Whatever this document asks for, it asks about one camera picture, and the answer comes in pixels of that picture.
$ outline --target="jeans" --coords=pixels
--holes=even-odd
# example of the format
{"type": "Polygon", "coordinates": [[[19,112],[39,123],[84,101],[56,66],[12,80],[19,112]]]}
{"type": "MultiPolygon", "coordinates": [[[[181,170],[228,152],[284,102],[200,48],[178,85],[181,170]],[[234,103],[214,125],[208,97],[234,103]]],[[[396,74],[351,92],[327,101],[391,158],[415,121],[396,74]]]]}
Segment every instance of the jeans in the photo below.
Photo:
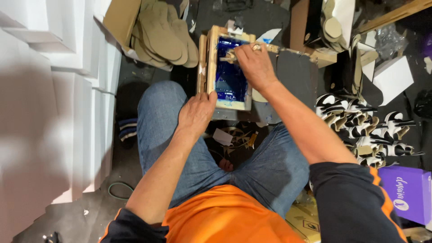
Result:
{"type": "MultiPolygon", "coordinates": [[[[182,87],[172,81],[153,84],[138,106],[138,149],[143,175],[167,148],[187,102],[182,87]]],[[[232,172],[220,169],[199,138],[186,160],[169,208],[217,185],[230,184],[285,218],[309,179],[309,165],[283,124],[278,124],[251,158],[232,172]]]]}

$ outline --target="knee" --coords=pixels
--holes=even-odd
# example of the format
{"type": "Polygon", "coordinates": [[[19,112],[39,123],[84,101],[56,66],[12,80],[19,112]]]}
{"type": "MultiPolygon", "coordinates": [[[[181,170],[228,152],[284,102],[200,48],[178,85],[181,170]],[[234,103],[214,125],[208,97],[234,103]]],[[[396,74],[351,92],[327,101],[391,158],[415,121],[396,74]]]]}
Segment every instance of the knee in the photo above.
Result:
{"type": "Polygon", "coordinates": [[[139,107],[145,103],[166,104],[186,100],[186,94],[180,84],[174,81],[162,81],[151,85],[143,94],[139,107]]]}

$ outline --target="sticker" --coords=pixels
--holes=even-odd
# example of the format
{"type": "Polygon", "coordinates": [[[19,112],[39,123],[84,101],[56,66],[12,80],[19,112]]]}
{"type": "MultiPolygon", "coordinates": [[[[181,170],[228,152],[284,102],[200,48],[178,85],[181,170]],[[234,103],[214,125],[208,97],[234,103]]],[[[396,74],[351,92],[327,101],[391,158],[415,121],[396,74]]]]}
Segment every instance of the sticker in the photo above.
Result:
{"type": "Polygon", "coordinates": [[[312,222],[309,222],[306,220],[303,220],[303,227],[306,229],[320,232],[320,225],[319,224],[315,224],[315,223],[312,223],[312,222]]]}

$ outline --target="plastic bag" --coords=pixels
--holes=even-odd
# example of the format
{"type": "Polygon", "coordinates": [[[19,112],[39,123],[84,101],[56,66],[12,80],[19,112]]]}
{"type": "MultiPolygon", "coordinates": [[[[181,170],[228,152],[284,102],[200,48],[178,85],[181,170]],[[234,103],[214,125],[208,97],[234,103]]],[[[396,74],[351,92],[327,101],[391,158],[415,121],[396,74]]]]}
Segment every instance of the plastic bag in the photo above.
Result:
{"type": "Polygon", "coordinates": [[[384,61],[393,59],[395,53],[405,50],[408,45],[407,39],[396,31],[394,23],[377,29],[376,38],[376,50],[384,61]]]}

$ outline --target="ring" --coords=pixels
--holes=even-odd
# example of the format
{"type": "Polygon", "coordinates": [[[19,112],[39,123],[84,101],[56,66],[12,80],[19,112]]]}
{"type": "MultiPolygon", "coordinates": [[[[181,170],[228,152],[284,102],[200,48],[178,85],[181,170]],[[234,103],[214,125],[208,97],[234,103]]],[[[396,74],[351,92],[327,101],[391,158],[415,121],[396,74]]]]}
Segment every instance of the ring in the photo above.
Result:
{"type": "Polygon", "coordinates": [[[252,47],[253,51],[261,51],[261,45],[260,44],[254,44],[254,46],[252,47]]]}

